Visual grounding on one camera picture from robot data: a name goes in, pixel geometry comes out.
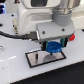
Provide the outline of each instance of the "white machine housing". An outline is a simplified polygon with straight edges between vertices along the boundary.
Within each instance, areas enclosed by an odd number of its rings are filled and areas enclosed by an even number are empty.
[[[52,21],[52,8],[60,4],[60,0],[48,0],[46,7],[31,7],[31,0],[23,0],[18,7],[17,30],[19,35],[36,31],[36,24]]]
[[[37,7],[32,7],[31,6],[31,0],[22,0],[26,8],[37,8]],[[55,7],[59,5],[60,0],[48,0],[47,5],[45,7]]]
[[[6,0],[5,1],[6,13],[16,13],[19,4],[20,3],[15,3],[15,0]]]

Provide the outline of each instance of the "black platform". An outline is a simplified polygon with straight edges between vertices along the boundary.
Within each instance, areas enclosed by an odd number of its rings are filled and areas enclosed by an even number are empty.
[[[50,71],[13,84],[84,84],[84,62]]]

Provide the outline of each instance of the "cable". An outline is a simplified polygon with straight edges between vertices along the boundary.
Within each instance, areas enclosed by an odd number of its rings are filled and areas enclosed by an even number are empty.
[[[22,36],[16,36],[16,35],[9,35],[7,33],[4,33],[2,31],[0,31],[0,35],[8,37],[8,38],[13,38],[13,39],[22,39],[22,40],[31,39],[32,41],[33,40],[38,40],[36,32],[30,32],[29,34],[25,34],[25,35],[22,35]]]

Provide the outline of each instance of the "metal plate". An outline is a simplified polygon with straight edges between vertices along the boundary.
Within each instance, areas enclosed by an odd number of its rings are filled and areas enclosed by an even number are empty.
[[[72,21],[66,27],[58,26],[54,22],[46,22],[37,24],[37,31],[40,41],[50,41],[66,38],[69,35],[72,35],[75,31],[75,27]]]
[[[26,57],[28,59],[30,68],[58,60],[63,60],[66,58],[63,52],[53,53],[51,55],[46,51],[34,51],[34,52],[26,53]]]

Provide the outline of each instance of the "white table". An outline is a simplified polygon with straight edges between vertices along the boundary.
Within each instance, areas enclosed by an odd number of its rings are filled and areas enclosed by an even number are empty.
[[[0,31],[14,34],[11,14],[0,15]],[[63,49],[67,59],[30,68],[25,56],[30,50],[39,49],[39,44],[27,40],[16,40],[0,36],[0,84],[9,84],[22,79],[84,61],[84,33],[76,30],[76,38]]]

